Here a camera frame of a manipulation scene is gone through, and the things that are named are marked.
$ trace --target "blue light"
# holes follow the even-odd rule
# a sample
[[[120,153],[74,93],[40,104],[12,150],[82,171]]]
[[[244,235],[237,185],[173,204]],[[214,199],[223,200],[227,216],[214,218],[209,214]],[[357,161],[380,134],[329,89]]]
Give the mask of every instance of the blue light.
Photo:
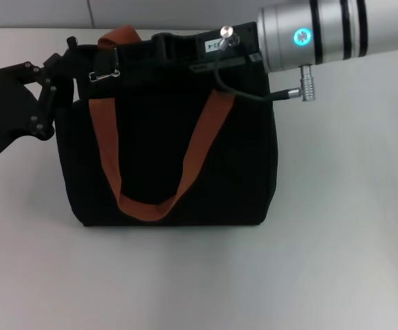
[[[311,41],[311,31],[309,29],[299,29],[294,34],[294,42],[298,46],[306,46]]]

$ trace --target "gray wall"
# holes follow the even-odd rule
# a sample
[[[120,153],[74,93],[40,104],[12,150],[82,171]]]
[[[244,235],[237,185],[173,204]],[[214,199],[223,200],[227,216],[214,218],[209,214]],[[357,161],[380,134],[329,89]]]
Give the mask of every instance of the gray wall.
[[[0,0],[0,28],[211,29],[256,20],[275,0]]]

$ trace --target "white table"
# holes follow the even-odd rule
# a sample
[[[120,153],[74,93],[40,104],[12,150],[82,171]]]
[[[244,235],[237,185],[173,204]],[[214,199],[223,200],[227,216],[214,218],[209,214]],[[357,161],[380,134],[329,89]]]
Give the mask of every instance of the white table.
[[[0,30],[0,67],[103,33]],[[276,103],[278,187],[257,228],[84,228],[55,139],[15,142],[0,156],[0,330],[398,330],[398,53],[313,71],[316,102]]]

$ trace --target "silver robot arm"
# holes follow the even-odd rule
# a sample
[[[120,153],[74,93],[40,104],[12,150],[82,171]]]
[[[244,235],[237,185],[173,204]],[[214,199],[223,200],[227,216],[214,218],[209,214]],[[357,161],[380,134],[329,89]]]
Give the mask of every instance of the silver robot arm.
[[[311,66],[398,50],[398,0],[307,0],[260,10],[266,71],[301,68],[304,101],[315,100]]]

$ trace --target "orange strap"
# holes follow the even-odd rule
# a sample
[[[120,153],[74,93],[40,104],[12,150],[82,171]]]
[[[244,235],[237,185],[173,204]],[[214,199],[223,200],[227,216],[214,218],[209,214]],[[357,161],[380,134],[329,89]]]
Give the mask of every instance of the orange strap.
[[[126,26],[103,36],[98,42],[98,47],[110,48],[117,44],[139,42],[139,40],[136,31]],[[122,178],[115,99],[90,100],[90,114],[98,140],[102,168],[121,211],[141,221],[158,221],[164,218],[198,177],[206,155],[233,104],[232,94],[212,91],[192,133],[176,195],[161,204],[153,205],[134,201],[121,193]]]

